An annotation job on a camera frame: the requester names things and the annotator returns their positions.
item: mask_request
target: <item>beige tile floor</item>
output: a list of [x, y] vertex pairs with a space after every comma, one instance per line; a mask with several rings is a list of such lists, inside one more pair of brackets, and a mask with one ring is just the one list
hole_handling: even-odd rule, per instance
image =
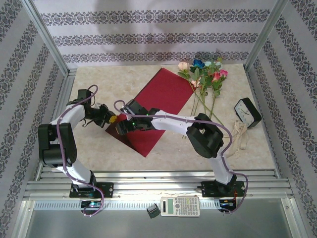
[[[96, 101], [105, 103], [114, 111], [114, 101], [122, 99], [128, 102], [134, 98], [161, 67], [177, 72], [176, 65], [80, 67], [70, 99], [77, 96], [78, 89], [97, 84], [99, 91]], [[242, 64], [224, 65], [224, 69], [228, 71], [228, 78], [223, 83], [221, 95], [216, 99], [214, 113], [231, 130], [234, 121], [238, 119], [233, 109], [238, 100], [245, 97], [254, 100]], [[190, 115], [193, 100], [194, 95], [179, 115]], [[206, 103], [211, 108], [211, 93], [206, 96]], [[197, 114], [199, 112], [204, 112], [203, 107], [198, 108]], [[248, 133], [250, 140], [247, 149], [240, 150], [238, 158], [235, 155], [228, 158], [231, 168], [274, 169], [261, 123]], [[94, 123], [86, 128], [81, 124], [77, 125], [74, 136], [77, 158], [94, 171], [212, 170], [208, 160], [194, 151], [188, 139], [170, 131], [164, 133], [146, 158], [114, 139], [105, 132], [105, 128]]]

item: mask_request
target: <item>alarm clock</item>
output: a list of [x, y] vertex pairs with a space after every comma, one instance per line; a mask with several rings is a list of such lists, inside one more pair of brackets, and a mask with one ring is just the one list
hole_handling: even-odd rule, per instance
[[261, 114], [251, 102], [250, 98], [240, 99], [237, 105], [234, 107], [239, 119], [247, 125], [248, 128], [254, 127], [261, 120]]

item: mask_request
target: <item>clock face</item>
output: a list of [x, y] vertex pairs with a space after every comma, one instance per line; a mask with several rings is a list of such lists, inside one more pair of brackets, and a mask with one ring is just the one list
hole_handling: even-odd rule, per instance
[[241, 121], [245, 125], [247, 125], [247, 127], [249, 127], [254, 122], [253, 116], [251, 115], [247, 106], [244, 104], [242, 100], [238, 102], [238, 104], [235, 107], [235, 110], [237, 114], [239, 115]]

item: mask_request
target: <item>red cloth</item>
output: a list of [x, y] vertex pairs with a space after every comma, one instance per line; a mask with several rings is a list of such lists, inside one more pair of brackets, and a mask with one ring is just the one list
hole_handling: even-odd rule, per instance
[[[167, 113], [178, 114], [192, 94], [193, 90], [187, 80], [161, 68], [134, 100], [147, 110], [158, 108]], [[125, 115], [118, 116], [118, 121], [124, 119], [126, 119]], [[165, 132], [164, 130], [134, 131], [120, 136], [115, 130], [115, 125], [116, 123], [111, 124], [106, 132], [144, 157], [149, 154]]]

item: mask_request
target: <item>pink rose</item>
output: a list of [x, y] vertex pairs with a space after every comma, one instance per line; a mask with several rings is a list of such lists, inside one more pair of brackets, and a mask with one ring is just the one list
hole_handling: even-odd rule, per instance
[[220, 73], [219, 72], [215, 72], [214, 74], [213, 74], [213, 79], [212, 79], [212, 83], [213, 82], [217, 82], [218, 80], [220, 79]]
[[226, 70], [223, 70], [223, 69], [220, 70], [220, 77], [222, 76], [226, 77], [227, 75], [228, 75], [228, 72]]
[[197, 80], [197, 81], [192, 80], [192, 81], [191, 81], [191, 84], [192, 84], [195, 88], [197, 88], [197, 87], [199, 87], [200, 81], [199, 81], [199, 80]]
[[178, 67], [180, 70], [189, 70], [190, 65], [189, 63], [186, 63], [186, 62], [180, 62], [178, 64]]

